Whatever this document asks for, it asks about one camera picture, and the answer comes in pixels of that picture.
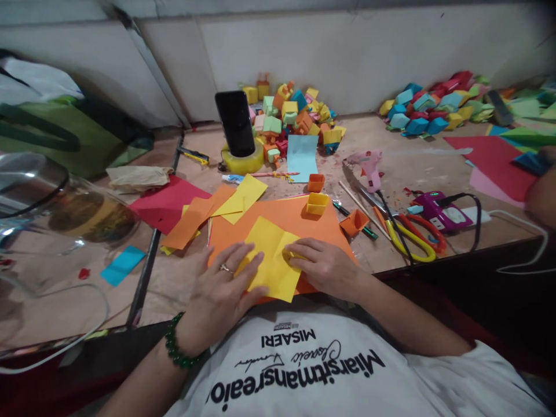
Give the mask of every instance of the crumpled paper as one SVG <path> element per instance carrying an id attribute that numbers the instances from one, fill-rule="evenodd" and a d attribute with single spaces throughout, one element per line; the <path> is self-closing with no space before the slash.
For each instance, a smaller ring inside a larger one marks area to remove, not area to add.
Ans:
<path id="1" fill-rule="evenodd" d="M 174 170 L 169 167 L 122 166 L 106 168 L 110 177 L 110 188 L 119 194 L 130 194 L 159 188 L 168 184 L 169 174 Z"/>

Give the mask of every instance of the green beaded bracelet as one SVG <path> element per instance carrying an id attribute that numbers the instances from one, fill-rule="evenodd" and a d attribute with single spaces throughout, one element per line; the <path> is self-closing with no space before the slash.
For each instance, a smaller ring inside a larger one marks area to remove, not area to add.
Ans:
<path id="1" fill-rule="evenodd" d="M 200 355 L 190 359 L 180 352 L 175 339 L 175 327 L 178 324 L 183 312 L 180 312 L 172 319 L 172 322 L 168 326 L 168 331 L 164 335 L 166 338 L 166 349 L 168 349 L 168 356 L 174 362 L 174 365 L 179 366 L 181 369 L 191 369 L 197 362 L 201 360 L 204 352 Z"/>

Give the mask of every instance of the green bag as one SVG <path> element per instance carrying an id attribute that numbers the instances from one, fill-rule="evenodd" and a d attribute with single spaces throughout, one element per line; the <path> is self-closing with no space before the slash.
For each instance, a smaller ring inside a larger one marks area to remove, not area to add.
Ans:
<path id="1" fill-rule="evenodd" d="M 95 96 L 0 104 L 0 151 L 32 151 L 93 178 L 152 150 L 153 134 Z"/>

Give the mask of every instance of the wooden table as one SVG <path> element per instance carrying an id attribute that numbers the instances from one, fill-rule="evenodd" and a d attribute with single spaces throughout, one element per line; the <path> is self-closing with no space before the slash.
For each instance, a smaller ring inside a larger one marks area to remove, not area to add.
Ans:
<path id="1" fill-rule="evenodd" d="M 347 128 L 347 133 L 338 152 L 333 156 L 323 153 L 317 155 L 319 172 L 326 176 L 323 192 L 332 198 L 339 199 L 348 209 L 356 208 L 350 197 L 338 185 L 338 181 L 346 182 L 342 171 L 342 159 L 355 152 L 381 149 L 383 160 L 379 166 L 385 173 L 382 178 L 382 189 L 389 205 L 395 210 L 408 207 L 412 197 L 405 195 L 403 188 L 421 189 L 424 191 L 441 190 L 446 195 L 459 192 L 476 193 L 481 199 L 483 209 L 506 210 L 519 217 L 526 218 L 525 213 L 507 203 L 477 193 L 469 185 L 472 168 L 464 163 L 464 157 L 459 155 L 437 156 L 422 152 L 426 149 L 452 149 L 442 136 L 473 136 L 482 135 L 486 125 L 467 125 L 438 136 L 431 141 L 422 139 L 409 140 L 399 133 L 385 130 L 384 123 L 375 116 L 354 116 L 340 118 L 338 123 Z M 155 149 L 134 161 L 133 165 L 171 166 L 178 136 L 166 135 L 155 142 Z M 224 144 L 224 134 L 221 126 L 212 124 L 198 128 L 195 133 L 187 133 L 184 146 L 208 154 L 215 162 L 220 160 L 220 149 Z M 287 170 L 284 162 L 281 170 Z M 262 171 L 272 171 L 265 166 Z M 202 167 L 200 164 L 184 156 L 180 157 L 176 175 L 207 192 L 214 192 L 221 181 L 221 173 L 216 167 Z M 289 184 L 272 177 L 260 178 L 267 183 L 268 189 L 262 200 L 275 200 L 306 192 L 306 184 Z M 107 186 L 105 178 L 96 183 Z M 125 196 L 128 202 L 136 197 Z M 472 206 L 471 199 L 458 201 L 461 208 Z M 373 242 L 363 234 L 359 234 L 351 242 L 351 247 L 361 267 L 371 273 L 383 273 L 407 265 L 407 260 L 385 239 L 376 228 L 380 238 Z M 178 311 L 183 310 L 191 293 L 192 282 L 187 278 L 187 271 L 193 262 L 195 254 L 207 244 L 207 227 L 203 227 L 202 234 L 197 237 L 187 252 L 178 251 L 171 256 L 157 251 L 152 274 L 146 287 L 147 293 L 144 303 L 139 303 L 140 319 L 138 325 L 148 325 L 169 320 Z M 142 224 L 138 232 L 127 244 L 133 244 L 147 251 L 151 241 L 152 230 Z M 489 248 L 508 242 L 529 239 L 537 232 L 511 220 L 495 218 L 482 227 L 479 248 Z M 457 236 L 448 238 L 449 248 L 447 256 L 465 253 L 473 243 L 474 230 L 464 231 Z M 36 283 L 39 292 L 56 290 L 78 284 L 77 275 L 80 268 L 90 268 L 91 278 L 103 289 L 108 296 L 111 314 L 105 328 L 123 326 L 128 319 L 130 306 L 137 294 L 139 276 L 144 261 L 135 268 L 130 276 L 117 288 L 112 288 L 99 277 L 99 272 L 123 250 L 108 250 L 102 247 L 90 246 L 80 252 L 72 261 L 60 262 L 59 259 L 33 259 L 22 262 L 18 268 L 26 279 L 37 281 L 37 277 L 48 270 L 47 283 Z M 50 298 L 30 300 L 23 297 L 6 283 L 0 282 L 0 352 L 17 349 L 35 343 L 54 341 L 82 334 L 89 330 L 101 314 L 101 301 L 92 290 L 76 290 Z"/>
<path id="2" fill-rule="evenodd" d="M 404 210 L 409 206 L 413 197 L 406 196 L 403 188 L 407 187 L 423 191 L 441 190 L 446 195 L 460 192 L 475 193 L 481 200 L 483 210 L 501 209 L 521 218 L 527 218 L 521 209 L 476 192 L 469 185 L 472 167 L 464 163 L 463 156 L 419 153 L 431 148 L 453 150 L 441 136 L 429 138 L 430 141 L 419 138 L 409 140 L 399 133 L 385 130 L 384 123 L 376 116 L 342 118 L 338 123 L 347 128 L 346 136 L 336 154 L 326 156 L 319 150 L 317 166 L 319 173 L 324 174 L 326 178 L 323 192 L 332 198 L 339 199 L 348 210 L 351 211 L 357 207 L 338 184 L 340 180 L 347 184 L 342 170 L 342 160 L 355 152 L 381 149 L 383 159 L 379 170 L 385 174 L 382 178 L 381 189 L 392 209 Z M 446 133 L 444 136 L 483 135 L 486 127 L 486 124 L 469 124 L 454 132 Z M 220 160 L 220 149 L 224 142 L 224 134 L 220 126 L 214 125 L 200 129 L 196 133 L 187 134 L 184 146 L 203 152 L 214 160 Z M 280 170 L 287 171 L 287 162 L 284 162 Z M 267 165 L 261 171 L 272 171 L 272 169 Z M 209 192 L 214 192 L 221 184 L 221 174 L 216 169 L 202 168 L 186 157 L 180 159 L 177 175 Z M 360 169 L 356 171 L 356 175 L 359 178 Z M 268 184 L 268 189 L 261 200 L 276 200 L 306 192 L 306 184 L 289 184 L 285 180 L 272 177 L 259 179 Z M 358 194 L 354 186 L 352 186 L 352 190 Z M 370 208 L 366 201 L 363 199 L 361 201 Z M 460 208 L 465 208 L 473 206 L 474 202 L 469 198 L 468 200 L 462 199 L 457 204 Z M 343 216 L 338 213 L 338 218 L 340 220 Z M 373 242 L 360 233 L 351 242 L 351 247 L 361 267 L 371 273 L 381 273 L 407 266 L 407 259 L 400 255 L 392 243 L 384 238 L 376 227 L 373 227 L 373 230 L 380 236 L 378 240 Z M 529 239 L 537 235 L 532 228 L 511 219 L 501 218 L 494 218 L 491 222 L 483 224 L 481 232 L 479 249 Z M 191 293 L 192 284 L 190 280 L 186 279 L 185 271 L 192 262 L 192 255 L 198 253 L 207 244 L 207 235 L 205 226 L 201 236 L 195 239 L 187 253 L 174 254 L 170 257 L 162 253 L 158 255 L 139 325 L 157 323 L 162 318 L 170 319 L 178 311 L 183 310 Z M 449 246 L 447 256 L 465 253 L 473 244 L 473 239 L 474 229 L 449 237 L 447 239 Z M 419 250 L 411 243 L 409 245 L 412 251 L 419 253 Z"/>

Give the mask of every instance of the pink glue gun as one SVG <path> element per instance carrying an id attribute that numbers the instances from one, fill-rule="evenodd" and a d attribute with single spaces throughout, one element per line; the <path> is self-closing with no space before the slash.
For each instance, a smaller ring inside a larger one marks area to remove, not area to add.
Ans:
<path id="1" fill-rule="evenodd" d="M 367 151 L 354 153 L 346 158 L 348 164 L 357 164 L 363 172 L 361 175 L 367 176 L 367 192 L 374 193 L 381 187 L 381 177 L 376 166 L 382 160 L 382 151 Z"/>

